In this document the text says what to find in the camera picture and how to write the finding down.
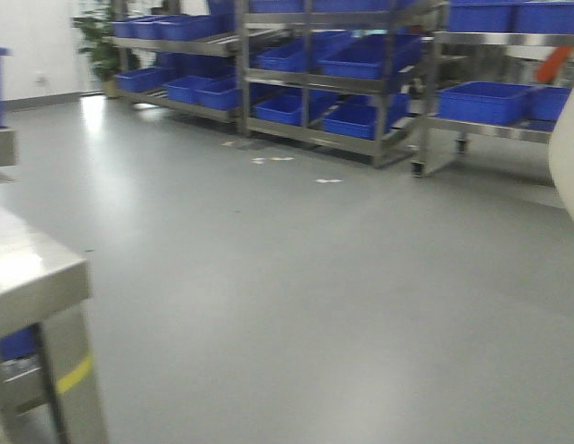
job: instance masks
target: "white wall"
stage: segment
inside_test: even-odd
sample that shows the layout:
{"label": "white wall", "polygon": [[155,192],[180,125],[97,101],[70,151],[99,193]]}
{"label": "white wall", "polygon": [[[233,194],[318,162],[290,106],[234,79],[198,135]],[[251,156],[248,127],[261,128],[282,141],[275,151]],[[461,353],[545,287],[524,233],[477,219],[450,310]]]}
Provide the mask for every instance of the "white wall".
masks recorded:
{"label": "white wall", "polygon": [[4,100],[80,90],[70,17],[68,0],[0,0],[0,46],[12,50],[3,60]]}

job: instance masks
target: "shelf tier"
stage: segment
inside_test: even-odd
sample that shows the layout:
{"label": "shelf tier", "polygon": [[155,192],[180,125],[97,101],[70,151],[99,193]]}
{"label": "shelf tier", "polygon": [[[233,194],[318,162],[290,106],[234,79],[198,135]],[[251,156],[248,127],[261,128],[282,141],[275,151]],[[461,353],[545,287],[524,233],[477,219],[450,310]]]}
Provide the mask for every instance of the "shelf tier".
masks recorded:
{"label": "shelf tier", "polygon": [[424,125],[431,129],[480,134],[482,136],[499,137],[503,139],[511,139],[513,141],[549,143],[550,137],[552,135],[551,131],[528,129],[527,126],[530,124],[530,121],[524,120],[519,124],[507,127],[501,125],[490,125],[486,123],[450,120],[440,117],[428,117],[424,121]]}
{"label": "shelf tier", "polygon": [[302,12],[249,13],[245,15],[244,22],[246,28],[250,29],[275,29],[306,26],[309,19],[315,29],[378,30],[388,29],[391,20],[397,26],[411,25],[416,17],[440,5],[441,0],[421,0],[397,11],[312,12],[309,15]]}
{"label": "shelf tier", "polygon": [[0,129],[0,167],[16,164],[16,132],[10,128]]}
{"label": "shelf tier", "polygon": [[312,143],[314,145],[327,146],[350,153],[378,156],[383,154],[383,150],[394,148],[406,139],[409,133],[419,123],[419,120],[419,118],[405,118],[402,120],[401,127],[392,130],[383,137],[381,150],[377,150],[375,141],[343,136],[321,129],[296,127],[294,125],[285,125],[283,123],[271,122],[255,117],[249,117],[246,123],[248,130],[251,131],[272,134],[274,136]]}
{"label": "shelf tier", "polygon": [[196,117],[205,117],[223,123],[233,123],[237,121],[239,115],[241,114],[240,108],[235,108],[228,111],[220,111],[217,109],[208,108],[206,106],[184,104],[175,100],[169,100],[167,98],[166,91],[162,88],[149,92],[128,92],[120,90],[119,94],[122,97],[126,97],[131,102],[137,104],[162,106],[165,108],[175,109],[183,113],[191,114]]}
{"label": "shelf tier", "polygon": [[[256,30],[250,34],[250,44],[256,45],[280,36],[273,30]],[[114,37],[113,42],[121,48],[144,49],[166,53],[196,54],[201,56],[231,57],[239,50],[239,36],[234,32],[218,34],[190,42],[171,40],[142,40]]]}
{"label": "shelf tier", "polygon": [[435,32],[436,43],[512,46],[574,46],[574,34],[513,34],[503,32]]}
{"label": "shelf tier", "polygon": [[[452,63],[464,59],[464,55],[443,55],[440,63]],[[307,86],[316,90],[336,91],[339,93],[381,95],[386,91],[387,86],[389,86],[390,91],[399,91],[399,88],[408,80],[423,74],[427,66],[427,61],[422,60],[415,66],[406,67],[399,71],[393,81],[352,79],[350,77],[325,76],[323,74],[308,74],[305,72],[249,68],[246,70],[246,81],[283,86]]]}

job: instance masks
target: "potted plant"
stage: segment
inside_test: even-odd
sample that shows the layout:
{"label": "potted plant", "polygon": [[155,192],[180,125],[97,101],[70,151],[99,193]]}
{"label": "potted plant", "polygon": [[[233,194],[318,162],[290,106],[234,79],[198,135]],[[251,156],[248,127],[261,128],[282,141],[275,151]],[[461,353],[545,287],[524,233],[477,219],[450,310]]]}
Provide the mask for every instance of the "potted plant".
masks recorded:
{"label": "potted plant", "polygon": [[[101,5],[91,11],[85,11],[83,17],[73,19],[73,26],[83,34],[80,54],[90,58],[92,72],[102,82],[108,98],[118,97],[115,75],[122,71],[122,59],[119,49],[113,44],[115,20],[111,0],[102,0]],[[127,50],[128,68],[137,69],[139,59]]]}

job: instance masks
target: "stainless steel table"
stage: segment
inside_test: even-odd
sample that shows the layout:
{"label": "stainless steel table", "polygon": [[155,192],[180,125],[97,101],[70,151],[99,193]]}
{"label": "stainless steel table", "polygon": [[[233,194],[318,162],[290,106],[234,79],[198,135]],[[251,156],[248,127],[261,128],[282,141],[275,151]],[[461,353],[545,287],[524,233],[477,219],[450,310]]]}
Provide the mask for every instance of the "stainless steel table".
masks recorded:
{"label": "stainless steel table", "polygon": [[0,208],[0,339],[33,327],[38,356],[9,374],[0,362],[0,423],[18,444],[18,415],[48,402],[63,444],[108,442],[81,303],[87,262]]}

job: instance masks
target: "metal shelving rack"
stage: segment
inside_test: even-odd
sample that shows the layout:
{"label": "metal shelving rack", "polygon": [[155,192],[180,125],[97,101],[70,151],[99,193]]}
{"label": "metal shelving rack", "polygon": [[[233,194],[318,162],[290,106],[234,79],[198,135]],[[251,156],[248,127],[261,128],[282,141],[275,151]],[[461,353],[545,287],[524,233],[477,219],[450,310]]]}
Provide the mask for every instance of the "metal shelving rack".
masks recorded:
{"label": "metal shelving rack", "polygon": [[443,45],[447,43],[464,45],[501,46],[574,46],[574,34],[517,34],[499,32],[437,32],[434,34],[432,53],[429,57],[424,116],[421,120],[421,140],[419,152],[412,161],[412,174],[423,177],[446,167],[457,160],[447,159],[438,165],[431,165],[431,130],[450,130],[458,133],[457,154],[468,151],[469,134],[499,137],[515,141],[549,143],[552,131],[536,128],[537,122],[522,120],[509,126],[488,125],[437,117],[434,112],[436,84],[439,68],[443,60]]}
{"label": "metal shelving rack", "polygon": [[[386,30],[393,31],[402,26],[412,24],[416,17],[432,11],[441,5],[441,0],[419,0],[412,6],[391,11],[355,12],[355,13],[317,13],[312,12],[312,0],[305,0],[303,13],[277,13],[260,14],[251,13],[248,0],[238,0],[238,24],[241,33],[242,61],[241,86],[243,91],[244,119],[243,132],[250,135],[253,131],[272,134],[302,142],[312,143],[348,151],[356,154],[368,155],[372,158],[375,167],[381,167],[413,155],[406,149],[397,149],[397,146],[408,137],[418,124],[417,118],[403,119],[399,126],[388,134],[385,132],[387,108],[390,93],[396,90],[400,82],[415,77],[424,68],[423,64],[408,67],[392,79],[391,57],[385,61],[384,76],[381,80],[348,79],[325,76],[312,72],[290,73],[270,71],[250,67],[249,36],[259,29],[298,30],[301,31],[305,48],[308,54],[308,66],[311,66],[311,33],[313,30]],[[393,53],[393,32],[387,33],[387,53]],[[251,116],[249,84],[270,83],[299,87],[303,90],[303,125],[301,127],[280,124],[262,120]],[[375,140],[364,140],[349,136],[342,136],[323,131],[319,122],[309,121],[310,89],[333,91],[339,93],[364,94],[376,97],[379,103],[376,134],[380,136]]]}
{"label": "metal shelving rack", "polygon": [[[277,30],[259,30],[250,36],[250,44],[259,45],[271,41],[283,32]],[[141,49],[146,51],[194,54],[200,56],[239,57],[241,51],[240,36],[235,32],[228,32],[206,37],[190,42],[174,42],[166,40],[142,40],[114,37],[116,46],[125,49]],[[240,120],[241,108],[220,111],[201,105],[192,105],[169,100],[165,88],[157,88],[148,92],[128,92],[119,90],[119,94],[134,104],[150,104],[162,106],[191,114],[196,117],[205,117],[223,123],[234,123]]]}

